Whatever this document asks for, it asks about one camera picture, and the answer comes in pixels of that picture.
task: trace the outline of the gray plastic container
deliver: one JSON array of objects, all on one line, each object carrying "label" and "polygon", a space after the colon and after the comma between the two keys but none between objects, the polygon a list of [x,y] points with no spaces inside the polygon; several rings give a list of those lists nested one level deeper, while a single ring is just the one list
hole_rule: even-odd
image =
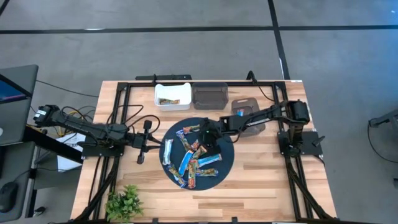
[{"label": "gray plastic container", "polygon": [[194,83],[192,103],[197,110],[223,110],[228,103],[228,85],[221,82]]},{"label": "gray plastic container", "polygon": [[[259,111],[259,104],[257,100],[253,97],[234,100],[232,101],[232,114],[237,115],[239,110],[242,110],[241,115],[248,115],[254,112]],[[249,137],[259,134],[261,131],[266,129],[266,124],[258,124],[247,128],[241,133],[241,137]]]}]

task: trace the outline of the white bowl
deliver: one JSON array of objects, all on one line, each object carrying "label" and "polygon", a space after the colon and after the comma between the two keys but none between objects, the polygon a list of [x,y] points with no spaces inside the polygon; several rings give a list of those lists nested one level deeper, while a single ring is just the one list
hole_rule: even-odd
[{"label": "white bowl", "polygon": [[[178,105],[160,105],[159,98],[168,100],[180,100]],[[163,86],[157,84],[155,86],[155,105],[162,111],[188,110],[191,106],[192,91],[191,84]]]}]

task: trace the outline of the blue wrapper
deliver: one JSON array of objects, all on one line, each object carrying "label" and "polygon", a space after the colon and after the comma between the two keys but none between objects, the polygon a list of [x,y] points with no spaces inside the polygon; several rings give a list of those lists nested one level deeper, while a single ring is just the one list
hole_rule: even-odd
[{"label": "blue wrapper", "polygon": [[221,154],[209,156],[209,157],[206,157],[203,159],[198,159],[198,167],[197,168],[201,168],[204,165],[211,164],[212,162],[221,161],[221,160],[223,160],[223,158],[221,157]]},{"label": "blue wrapper", "polygon": [[184,173],[188,167],[188,163],[189,163],[189,160],[191,159],[192,155],[193,155],[193,152],[191,150],[189,150],[189,151],[187,151],[187,153],[185,153],[185,156],[181,161],[180,168],[178,168],[178,173],[181,176],[184,176]]}]

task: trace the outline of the green plant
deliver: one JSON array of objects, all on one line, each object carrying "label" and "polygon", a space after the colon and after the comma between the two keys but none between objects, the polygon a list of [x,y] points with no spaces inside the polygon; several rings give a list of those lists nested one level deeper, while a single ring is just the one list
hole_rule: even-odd
[{"label": "green plant", "polygon": [[135,185],[124,186],[123,194],[111,192],[106,203],[108,221],[129,222],[137,214],[144,214],[140,205],[142,205],[142,202],[138,199],[137,186]]}]

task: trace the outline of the wooden table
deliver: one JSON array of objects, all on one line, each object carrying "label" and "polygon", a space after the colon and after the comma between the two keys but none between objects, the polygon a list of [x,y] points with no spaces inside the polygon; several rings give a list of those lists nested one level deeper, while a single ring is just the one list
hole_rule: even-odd
[{"label": "wooden table", "polygon": [[[117,83],[117,81],[103,82],[95,111],[96,123],[105,123],[111,114]],[[302,82],[285,81],[285,83],[289,100],[307,101]],[[263,86],[262,89],[268,97],[272,97],[271,88]],[[229,102],[223,111],[195,110],[193,106],[186,111],[160,111],[154,104],[153,87],[132,88],[129,104],[144,105],[144,109],[133,120],[145,114],[154,114],[160,118],[160,128],[154,133],[154,137],[160,140],[169,127],[182,119],[209,117],[218,120],[220,116],[230,115],[233,100],[255,97],[260,108],[268,108],[273,104],[262,95],[258,87],[229,87],[228,91]],[[135,108],[129,108],[127,117],[136,111]],[[142,122],[134,125],[136,131],[143,132],[142,125]],[[313,128],[312,121],[305,128]],[[173,183],[159,162],[159,150],[148,152],[145,162],[138,165],[136,161],[139,150],[126,147],[120,160],[116,188],[122,190],[123,185],[127,184],[138,186],[139,198],[144,202],[144,216],[136,217],[134,219],[136,222],[149,222],[152,218],[159,218],[160,222],[230,222],[231,217],[237,217],[240,222],[293,221],[295,218],[285,162],[279,154],[276,137],[278,130],[277,122],[271,121],[266,124],[266,130],[259,135],[241,138],[234,144],[235,160],[228,176],[216,187],[203,191],[180,189]],[[335,208],[323,164],[313,156],[302,156],[302,160],[309,191],[325,211],[335,217]],[[83,163],[71,218],[77,217],[88,203],[96,161],[96,157],[91,157]],[[299,189],[297,194],[300,199],[301,214],[305,217],[303,197]],[[105,202],[104,196],[100,213],[102,218]]]}]

